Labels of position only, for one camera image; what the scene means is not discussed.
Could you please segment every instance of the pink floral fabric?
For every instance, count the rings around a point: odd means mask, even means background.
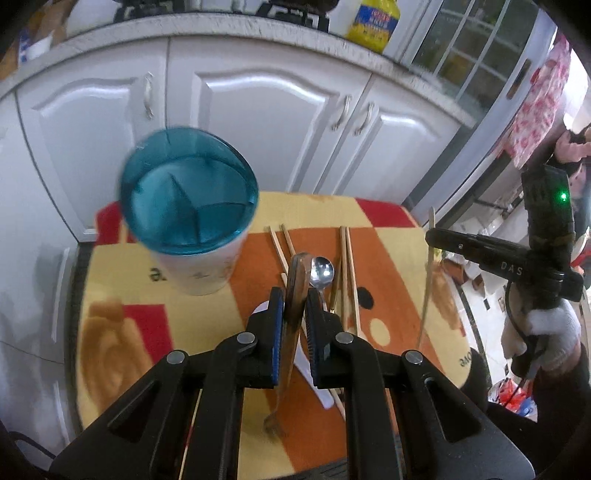
[[[515,116],[505,151],[521,168],[544,139],[558,110],[564,85],[569,79],[570,46],[564,35],[554,43],[544,65],[533,80],[530,92]]]

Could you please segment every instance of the window pane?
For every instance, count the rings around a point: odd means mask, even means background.
[[[468,74],[472,71],[474,63],[468,59],[460,57],[456,53],[450,53],[446,61],[439,70],[438,77],[447,80],[450,84],[457,86],[452,88],[450,93],[457,94],[460,87],[466,81]]]
[[[527,0],[511,0],[499,27],[498,37],[519,51],[523,50],[534,28],[537,15],[538,7],[533,3]]]
[[[466,12],[468,5],[470,5],[470,0],[444,0],[441,8],[463,14]]]
[[[460,98],[460,103],[468,105],[476,103],[484,112],[488,111],[495,103],[505,82],[483,68],[478,68],[470,81],[466,91]]]
[[[434,72],[459,24],[460,18],[442,12],[438,13],[414,57],[413,64]]]
[[[492,42],[484,56],[484,64],[499,72],[503,77],[509,78],[517,65],[521,50],[499,41],[500,39],[494,39]]]
[[[505,5],[505,0],[476,0],[470,10],[470,16],[486,24],[494,25],[499,19],[503,5]]]
[[[487,30],[477,23],[467,20],[454,43],[454,47],[477,59],[490,34],[491,30]]]

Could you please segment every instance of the cabinet handle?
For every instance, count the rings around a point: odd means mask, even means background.
[[[368,126],[369,123],[369,119],[371,118],[371,114],[374,112],[374,107],[375,107],[375,103],[371,102],[368,105],[368,113],[367,115],[365,115],[365,120],[363,120],[363,123],[361,124],[361,126],[359,128],[355,129],[355,132],[353,132],[353,135],[358,137],[359,135],[361,135],[361,132],[365,129],[365,127]]]
[[[343,122],[347,118],[347,115],[349,115],[349,107],[351,106],[351,100],[353,100],[353,95],[347,95],[345,97],[345,105],[343,106],[343,113],[340,114],[340,118],[332,126],[332,131],[338,130],[339,127],[343,124]]]
[[[152,78],[154,76],[148,72],[144,77],[144,108],[146,110],[146,116],[152,120],[154,112],[152,111]]]
[[[521,86],[521,83],[525,79],[525,75],[527,74],[527,71],[530,69],[530,67],[531,67],[531,60],[526,59],[523,62],[523,65],[521,66],[521,70],[519,71],[517,77],[515,77],[515,81],[513,82],[513,85],[511,85],[511,88],[507,92],[507,99],[508,100],[513,100],[513,97],[515,96],[515,94],[517,93],[517,90]]]

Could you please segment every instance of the table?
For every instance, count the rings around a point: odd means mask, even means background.
[[[423,229],[400,206],[263,192],[229,284],[195,297],[177,291],[166,279],[130,235],[113,203],[96,216],[98,240],[81,308],[76,372],[84,427],[171,349],[192,355],[244,329],[254,308],[268,300],[271,287],[282,286],[281,265],[266,231],[272,226],[287,252],[279,232],[282,223],[297,251],[333,262],[339,226],[351,227],[357,283],[365,289],[362,330],[375,348],[396,354],[415,348],[427,244]],[[435,288],[421,351],[461,385],[470,367],[470,348],[457,311],[450,314],[445,307],[446,301],[453,303],[445,288]],[[345,422],[336,407],[322,408],[299,372],[294,370],[278,413],[287,432],[282,439],[270,439],[262,429],[274,398],[272,391],[245,391],[240,479],[289,475],[346,456]]]

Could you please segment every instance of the metal screw head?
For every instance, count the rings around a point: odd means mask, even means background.
[[[166,356],[166,361],[171,365],[182,364],[184,360],[184,352],[181,350],[173,350]]]
[[[423,361],[421,352],[417,352],[416,350],[409,350],[404,354],[404,358],[407,360],[407,362],[414,365],[419,365]]]
[[[353,341],[353,335],[349,332],[339,332],[335,335],[335,339],[337,342],[347,345]]]
[[[238,343],[241,343],[243,345],[249,345],[250,343],[255,341],[255,335],[254,333],[251,332],[242,332],[239,333],[238,336],[236,337],[236,339],[238,340]]]

